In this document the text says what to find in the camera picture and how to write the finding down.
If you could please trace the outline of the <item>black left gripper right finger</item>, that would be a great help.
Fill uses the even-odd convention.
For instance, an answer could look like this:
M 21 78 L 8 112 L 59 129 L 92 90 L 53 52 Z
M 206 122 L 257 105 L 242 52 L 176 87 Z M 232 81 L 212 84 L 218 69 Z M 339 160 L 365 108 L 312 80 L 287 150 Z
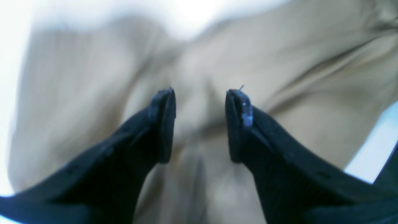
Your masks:
M 240 90 L 225 98 L 232 162 L 253 175 L 268 224 L 396 224 L 397 192 L 316 156 Z

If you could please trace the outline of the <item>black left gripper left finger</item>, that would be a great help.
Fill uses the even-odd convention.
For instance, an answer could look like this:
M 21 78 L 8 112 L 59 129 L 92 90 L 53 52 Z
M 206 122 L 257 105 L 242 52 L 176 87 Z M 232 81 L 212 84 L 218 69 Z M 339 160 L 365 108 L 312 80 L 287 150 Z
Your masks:
M 171 157 L 175 92 L 159 91 L 109 138 L 34 187 L 1 197 L 1 216 L 21 224 L 130 224 L 145 178 Z

